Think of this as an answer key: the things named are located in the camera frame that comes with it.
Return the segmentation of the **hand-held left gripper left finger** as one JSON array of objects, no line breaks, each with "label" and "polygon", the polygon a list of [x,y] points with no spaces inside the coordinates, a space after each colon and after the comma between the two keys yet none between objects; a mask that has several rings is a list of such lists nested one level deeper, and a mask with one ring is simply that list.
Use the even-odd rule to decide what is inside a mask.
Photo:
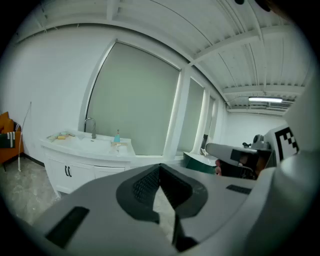
[{"label": "hand-held left gripper left finger", "polygon": [[148,166],[94,179],[63,196],[33,224],[46,237],[75,207],[88,210],[76,232],[57,255],[72,256],[173,256],[176,249],[158,224],[128,215],[118,204],[118,186]]}]

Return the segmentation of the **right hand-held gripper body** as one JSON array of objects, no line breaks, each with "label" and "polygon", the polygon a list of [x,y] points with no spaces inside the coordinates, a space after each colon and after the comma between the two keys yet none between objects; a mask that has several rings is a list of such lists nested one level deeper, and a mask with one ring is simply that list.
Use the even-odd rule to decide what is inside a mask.
[{"label": "right hand-held gripper body", "polygon": [[252,143],[233,147],[230,161],[216,160],[216,174],[224,177],[256,180],[261,171],[276,167],[282,160],[299,152],[296,139],[288,126],[257,134]]}]

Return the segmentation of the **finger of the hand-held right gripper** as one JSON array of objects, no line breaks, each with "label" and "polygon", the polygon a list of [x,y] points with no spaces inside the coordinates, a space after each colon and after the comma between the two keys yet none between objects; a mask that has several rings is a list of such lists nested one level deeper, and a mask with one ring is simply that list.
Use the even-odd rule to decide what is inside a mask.
[{"label": "finger of the hand-held right gripper", "polygon": [[222,160],[224,162],[231,160],[231,154],[233,149],[234,148],[232,146],[217,143],[208,143],[205,146],[205,150],[209,155],[216,157],[217,159]]}]

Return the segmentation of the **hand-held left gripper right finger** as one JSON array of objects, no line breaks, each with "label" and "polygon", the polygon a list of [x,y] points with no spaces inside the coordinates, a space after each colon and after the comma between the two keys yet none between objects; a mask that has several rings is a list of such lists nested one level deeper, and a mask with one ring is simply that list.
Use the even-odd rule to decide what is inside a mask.
[{"label": "hand-held left gripper right finger", "polygon": [[160,186],[176,214],[175,243],[161,252],[243,252],[254,218],[244,207],[256,181],[159,165]]}]

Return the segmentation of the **narrow grey window blind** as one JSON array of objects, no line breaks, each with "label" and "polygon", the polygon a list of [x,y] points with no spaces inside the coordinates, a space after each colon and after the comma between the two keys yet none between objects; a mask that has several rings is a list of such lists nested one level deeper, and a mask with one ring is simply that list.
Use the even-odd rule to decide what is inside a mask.
[{"label": "narrow grey window blind", "polygon": [[215,109],[216,109],[216,100],[210,97],[210,126],[208,130],[208,136],[212,137],[212,130],[214,128],[214,121],[215,121]]},{"label": "narrow grey window blind", "polygon": [[178,153],[183,154],[183,152],[190,152],[194,147],[201,115],[203,94],[204,88],[191,78],[186,110],[177,148]]}]

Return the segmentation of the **white sink vanity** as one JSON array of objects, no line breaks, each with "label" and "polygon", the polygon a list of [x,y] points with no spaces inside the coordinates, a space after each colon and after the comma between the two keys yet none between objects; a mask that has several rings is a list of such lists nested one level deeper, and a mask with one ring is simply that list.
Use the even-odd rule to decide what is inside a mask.
[{"label": "white sink vanity", "polygon": [[[98,178],[128,171],[136,154],[131,140],[122,138],[127,146],[112,147],[111,136],[97,135],[92,139],[88,132],[65,130],[65,139],[50,142],[47,137],[40,140],[44,153],[44,167],[50,184],[58,197],[70,194],[84,184]],[[66,176],[65,166],[72,177]]]}]

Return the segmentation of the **fluorescent ceiling light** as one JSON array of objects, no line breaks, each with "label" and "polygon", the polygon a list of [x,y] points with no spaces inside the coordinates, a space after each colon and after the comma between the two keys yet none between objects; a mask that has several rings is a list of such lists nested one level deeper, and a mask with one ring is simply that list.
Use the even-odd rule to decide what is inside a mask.
[{"label": "fluorescent ceiling light", "polygon": [[282,103],[282,98],[277,97],[249,97],[250,102],[267,102],[267,103]]}]

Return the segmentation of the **chrome faucet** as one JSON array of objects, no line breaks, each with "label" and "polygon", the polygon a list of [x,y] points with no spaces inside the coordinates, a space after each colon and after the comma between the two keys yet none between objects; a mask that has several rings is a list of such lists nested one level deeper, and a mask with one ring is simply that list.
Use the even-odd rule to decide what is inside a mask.
[{"label": "chrome faucet", "polygon": [[92,121],[93,122],[91,137],[92,137],[92,139],[96,139],[97,138],[97,135],[96,135],[96,120],[94,118],[91,118],[91,117],[86,118],[85,121],[84,121],[84,125],[86,125],[88,121]]}]

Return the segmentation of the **large grey window blind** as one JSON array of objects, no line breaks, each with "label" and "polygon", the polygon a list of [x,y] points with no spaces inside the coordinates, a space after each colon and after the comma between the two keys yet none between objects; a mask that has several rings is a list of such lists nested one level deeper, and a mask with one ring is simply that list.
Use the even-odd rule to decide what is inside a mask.
[{"label": "large grey window blind", "polygon": [[115,43],[96,78],[87,117],[96,133],[131,140],[136,155],[163,154],[180,71],[138,48]]}]

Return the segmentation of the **black white striped cloth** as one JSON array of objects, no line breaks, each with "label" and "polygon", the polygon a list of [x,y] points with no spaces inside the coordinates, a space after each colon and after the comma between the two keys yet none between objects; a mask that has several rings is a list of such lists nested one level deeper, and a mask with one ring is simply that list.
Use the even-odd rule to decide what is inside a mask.
[{"label": "black white striped cloth", "polygon": [[16,133],[14,131],[0,134],[0,149],[15,148],[15,143]]}]

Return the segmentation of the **thin white pole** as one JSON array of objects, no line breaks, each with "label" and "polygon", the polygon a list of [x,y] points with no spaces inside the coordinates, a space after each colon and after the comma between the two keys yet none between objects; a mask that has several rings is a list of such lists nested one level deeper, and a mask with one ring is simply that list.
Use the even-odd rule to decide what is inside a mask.
[{"label": "thin white pole", "polygon": [[25,123],[26,123],[26,119],[27,119],[27,116],[31,110],[31,107],[32,107],[32,101],[29,102],[29,105],[28,105],[28,109],[26,111],[26,114],[24,116],[24,119],[23,119],[23,123],[22,123],[22,126],[21,126],[21,131],[20,131],[20,138],[19,138],[19,152],[18,152],[18,171],[21,172],[21,148],[22,148],[22,138],[23,138],[23,131],[24,131],[24,126],[25,126]]}]

